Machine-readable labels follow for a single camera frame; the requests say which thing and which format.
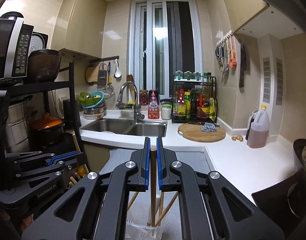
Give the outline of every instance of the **ventilation grille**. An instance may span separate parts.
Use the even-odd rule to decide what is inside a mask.
[[[281,106],[283,100],[283,65],[282,60],[276,58],[276,100],[275,104]]]
[[[270,103],[270,94],[271,94],[271,67],[270,67],[270,58],[263,59],[263,102]]]

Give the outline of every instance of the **stacked bowl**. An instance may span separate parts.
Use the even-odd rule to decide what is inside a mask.
[[[80,101],[84,111],[84,117],[88,120],[101,119],[104,117],[104,94],[101,91],[80,93]]]

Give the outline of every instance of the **white spoon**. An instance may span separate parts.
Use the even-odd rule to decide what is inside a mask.
[[[119,68],[118,68],[118,59],[115,60],[115,64],[116,64],[116,70],[115,70],[115,78],[119,78],[120,76],[122,76],[122,73],[120,72]]]

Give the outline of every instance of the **blue gripper pad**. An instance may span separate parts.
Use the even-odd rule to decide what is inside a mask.
[[[148,190],[148,184],[150,180],[150,149],[151,149],[151,140],[147,140],[147,149],[146,149],[146,164],[145,164],[145,189]]]
[[[158,138],[156,138],[156,148],[157,148],[157,178],[159,189],[162,190],[163,181],[162,181],[162,164],[161,164],[161,151],[160,143]]]
[[[69,156],[72,156],[72,155],[75,155],[75,154],[77,154],[76,151],[75,152],[61,154],[61,155],[57,155],[57,156],[51,158],[51,160],[47,163],[47,166],[53,165],[56,160],[60,160],[62,158],[69,157]]]

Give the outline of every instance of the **kitchen sink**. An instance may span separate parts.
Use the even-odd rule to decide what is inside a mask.
[[[162,136],[165,137],[166,125],[156,123],[139,123],[134,125],[131,130],[127,133],[128,135],[138,136]]]
[[[99,119],[84,127],[82,130],[104,132],[109,131],[117,134],[137,135],[137,136],[152,136],[165,137],[166,122],[147,122],[141,121],[137,124],[130,120],[121,119]]]
[[[109,131],[113,133],[123,134],[133,124],[129,120],[115,120],[115,119],[99,119],[92,122],[85,127],[83,130],[104,132]]]

